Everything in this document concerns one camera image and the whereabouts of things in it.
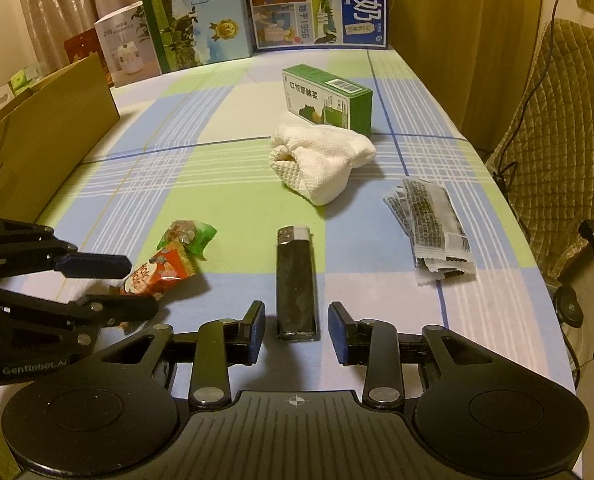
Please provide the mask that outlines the light blue milk carton box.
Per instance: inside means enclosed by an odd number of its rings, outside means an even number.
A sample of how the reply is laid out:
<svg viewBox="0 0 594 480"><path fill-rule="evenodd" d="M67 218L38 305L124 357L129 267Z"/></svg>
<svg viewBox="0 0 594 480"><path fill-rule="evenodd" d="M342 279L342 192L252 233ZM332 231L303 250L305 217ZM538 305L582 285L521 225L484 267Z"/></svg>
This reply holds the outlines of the light blue milk carton box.
<svg viewBox="0 0 594 480"><path fill-rule="evenodd" d="M160 70L186 70L254 52L247 0L142 0Z"/></svg>

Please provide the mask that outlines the plaid blue green tablecloth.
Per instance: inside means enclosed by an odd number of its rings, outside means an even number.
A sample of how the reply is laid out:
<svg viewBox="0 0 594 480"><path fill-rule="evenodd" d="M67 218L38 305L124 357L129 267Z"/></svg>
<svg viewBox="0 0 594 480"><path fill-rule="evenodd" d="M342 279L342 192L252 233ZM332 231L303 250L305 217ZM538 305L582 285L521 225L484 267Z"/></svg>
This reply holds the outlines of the plaid blue green tablecloth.
<svg viewBox="0 0 594 480"><path fill-rule="evenodd" d="M314 207L271 170L270 134L294 121L280 76L306 63L374 93L377 154L344 192ZM114 92L121 115L35 221L87 252L134 263L167 226L197 219L218 231L200 273L175 287L162 316L180 332L250 301L275 304L275 235L311 229L318 303L404 332L446 324L494 351L569 384L536 264L477 153L393 51L265 53L144 80ZM384 197L411 176L444 185L472 243L473 281L419 285L408 239Z"/></svg>

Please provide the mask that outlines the black lighter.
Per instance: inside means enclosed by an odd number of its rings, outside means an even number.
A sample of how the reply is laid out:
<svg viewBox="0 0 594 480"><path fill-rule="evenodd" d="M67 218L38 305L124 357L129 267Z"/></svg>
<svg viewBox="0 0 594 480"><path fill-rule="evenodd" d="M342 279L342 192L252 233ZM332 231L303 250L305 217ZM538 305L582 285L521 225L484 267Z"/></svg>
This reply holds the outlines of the black lighter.
<svg viewBox="0 0 594 480"><path fill-rule="evenodd" d="M284 226L277 232L277 337L288 341L316 337L316 293L311 232L307 226Z"/></svg>

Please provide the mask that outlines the red snack packet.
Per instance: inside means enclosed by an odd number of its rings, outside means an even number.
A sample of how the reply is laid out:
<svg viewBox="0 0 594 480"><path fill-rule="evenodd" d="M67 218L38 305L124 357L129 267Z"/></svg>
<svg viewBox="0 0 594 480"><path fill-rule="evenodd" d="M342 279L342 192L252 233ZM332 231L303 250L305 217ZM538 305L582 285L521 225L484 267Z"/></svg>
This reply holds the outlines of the red snack packet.
<svg viewBox="0 0 594 480"><path fill-rule="evenodd" d="M118 287L120 296L152 297L160 300L174 286L196 275L192 260L179 240L171 240L138 266Z"/></svg>

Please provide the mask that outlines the white knitted cloth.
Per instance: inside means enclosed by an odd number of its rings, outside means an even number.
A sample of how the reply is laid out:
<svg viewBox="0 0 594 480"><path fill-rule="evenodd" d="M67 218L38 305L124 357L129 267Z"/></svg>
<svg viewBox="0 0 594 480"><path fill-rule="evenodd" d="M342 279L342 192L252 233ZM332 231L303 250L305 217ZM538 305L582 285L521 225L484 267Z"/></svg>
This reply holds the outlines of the white knitted cloth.
<svg viewBox="0 0 594 480"><path fill-rule="evenodd" d="M367 136L330 125L283 124L271 136L271 169L314 206L337 198L351 171L375 156L375 145Z"/></svg>

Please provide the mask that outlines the green candy packet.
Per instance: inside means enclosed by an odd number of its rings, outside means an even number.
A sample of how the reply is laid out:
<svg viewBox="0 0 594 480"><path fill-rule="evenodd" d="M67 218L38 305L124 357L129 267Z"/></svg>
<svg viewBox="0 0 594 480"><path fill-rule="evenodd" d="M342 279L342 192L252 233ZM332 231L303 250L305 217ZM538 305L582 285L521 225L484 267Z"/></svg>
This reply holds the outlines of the green candy packet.
<svg viewBox="0 0 594 480"><path fill-rule="evenodd" d="M176 220L163 233L158 249L177 240L189 255L202 258L207 245L216 236L216 228L196 220Z"/></svg>

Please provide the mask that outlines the quilted olive chair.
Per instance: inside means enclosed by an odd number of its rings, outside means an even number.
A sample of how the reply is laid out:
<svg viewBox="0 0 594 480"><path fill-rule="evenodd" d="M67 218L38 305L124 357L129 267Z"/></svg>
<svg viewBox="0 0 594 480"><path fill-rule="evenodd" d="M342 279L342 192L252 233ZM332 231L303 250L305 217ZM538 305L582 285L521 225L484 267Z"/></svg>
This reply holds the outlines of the quilted olive chair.
<svg viewBox="0 0 594 480"><path fill-rule="evenodd" d="M546 28L528 90L487 167L519 223L560 322L583 314L560 277L594 223L594 28L556 18Z"/></svg>

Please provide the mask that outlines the open brown cardboard box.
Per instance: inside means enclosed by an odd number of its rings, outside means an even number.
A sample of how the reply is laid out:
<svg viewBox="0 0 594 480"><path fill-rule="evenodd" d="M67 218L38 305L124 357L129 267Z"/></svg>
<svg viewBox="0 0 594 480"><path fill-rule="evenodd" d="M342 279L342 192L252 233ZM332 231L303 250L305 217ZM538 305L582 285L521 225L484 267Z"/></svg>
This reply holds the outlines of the open brown cardboard box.
<svg viewBox="0 0 594 480"><path fill-rule="evenodd" d="M0 113L0 218L39 218L119 118L96 54L24 90Z"/></svg>

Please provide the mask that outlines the green tissue packs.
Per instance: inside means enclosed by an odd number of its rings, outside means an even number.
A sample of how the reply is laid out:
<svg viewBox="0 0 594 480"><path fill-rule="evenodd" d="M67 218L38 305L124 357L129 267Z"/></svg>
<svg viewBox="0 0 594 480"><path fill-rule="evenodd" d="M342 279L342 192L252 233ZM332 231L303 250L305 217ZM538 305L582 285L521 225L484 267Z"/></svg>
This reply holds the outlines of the green tissue packs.
<svg viewBox="0 0 594 480"><path fill-rule="evenodd" d="M41 80L49 72L44 62L28 65L10 77L9 87L12 89L12 93L18 96L19 93Z"/></svg>

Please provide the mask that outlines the dark blue milk carton box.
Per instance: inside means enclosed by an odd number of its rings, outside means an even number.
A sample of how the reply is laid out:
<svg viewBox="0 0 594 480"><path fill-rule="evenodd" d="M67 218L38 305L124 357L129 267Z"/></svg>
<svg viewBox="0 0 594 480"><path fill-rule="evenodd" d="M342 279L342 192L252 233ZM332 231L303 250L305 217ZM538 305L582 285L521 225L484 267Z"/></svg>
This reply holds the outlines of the dark blue milk carton box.
<svg viewBox="0 0 594 480"><path fill-rule="evenodd" d="M260 51L387 47L388 0L248 0Z"/></svg>

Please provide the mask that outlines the red gift box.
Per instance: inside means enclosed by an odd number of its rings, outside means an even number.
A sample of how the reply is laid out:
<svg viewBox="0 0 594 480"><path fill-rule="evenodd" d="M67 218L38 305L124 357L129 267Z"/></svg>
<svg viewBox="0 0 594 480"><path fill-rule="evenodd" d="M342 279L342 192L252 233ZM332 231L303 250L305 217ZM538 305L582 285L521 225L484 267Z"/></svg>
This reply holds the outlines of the red gift box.
<svg viewBox="0 0 594 480"><path fill-rule="evenodd" d="M102 63L103 70L108 72L103 49L99 43L95 28L84 30L84 32L66 39L64 41L64 49L70 63L83 60L92 54L97 54L99 61Z"/></svg>

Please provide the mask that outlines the white humidifier product box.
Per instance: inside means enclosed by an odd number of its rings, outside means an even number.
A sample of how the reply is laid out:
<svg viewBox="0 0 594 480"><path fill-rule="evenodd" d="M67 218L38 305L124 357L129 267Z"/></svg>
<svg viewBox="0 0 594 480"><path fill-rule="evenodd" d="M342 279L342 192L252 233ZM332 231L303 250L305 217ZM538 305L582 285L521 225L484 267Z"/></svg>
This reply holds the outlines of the white humidifier product box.
<svg viewBox="0 0 594 480"><path fill-rule="evenodd" d="M116 87L161 74L141 1L105 15L94 27Z"/></svg>

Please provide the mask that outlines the black printed snack packets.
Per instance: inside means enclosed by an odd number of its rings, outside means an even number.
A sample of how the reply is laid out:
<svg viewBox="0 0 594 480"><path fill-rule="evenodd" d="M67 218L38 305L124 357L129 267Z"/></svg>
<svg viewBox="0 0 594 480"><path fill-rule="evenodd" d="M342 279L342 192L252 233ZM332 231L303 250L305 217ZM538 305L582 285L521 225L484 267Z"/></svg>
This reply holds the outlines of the black printed snack packets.
<svg viewBox="0 0 594 480"><path fill-rule="evenodd" d="M476 274L474 253L443 186L404 177L384 202L410 240L419 285Z"/></svg>

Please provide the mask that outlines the wooden wardrobe door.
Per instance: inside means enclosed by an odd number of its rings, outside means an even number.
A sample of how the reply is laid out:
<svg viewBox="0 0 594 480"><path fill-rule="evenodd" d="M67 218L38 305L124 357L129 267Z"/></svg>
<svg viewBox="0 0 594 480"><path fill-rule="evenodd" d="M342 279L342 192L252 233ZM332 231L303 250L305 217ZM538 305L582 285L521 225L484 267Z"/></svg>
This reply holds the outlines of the wooden wardrobe door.
<svg viewBox="0 0 594 480"><path fill-rule="evenodd" d="M490 153L524 95L542 0L388 0L388 40L470 143Z"/></svg>

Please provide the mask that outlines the green medicine box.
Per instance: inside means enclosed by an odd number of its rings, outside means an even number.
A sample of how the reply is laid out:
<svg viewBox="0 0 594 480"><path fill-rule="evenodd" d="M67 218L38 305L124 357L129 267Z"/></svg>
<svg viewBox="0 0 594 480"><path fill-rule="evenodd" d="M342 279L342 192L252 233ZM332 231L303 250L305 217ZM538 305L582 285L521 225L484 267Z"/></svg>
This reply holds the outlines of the green medicine box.
<svg viewBox="0 0 594 480"><path fill-rule="evenodd" d="M373 91L306 64L282 71L287 109L313 125L372 135Z"/></svg>

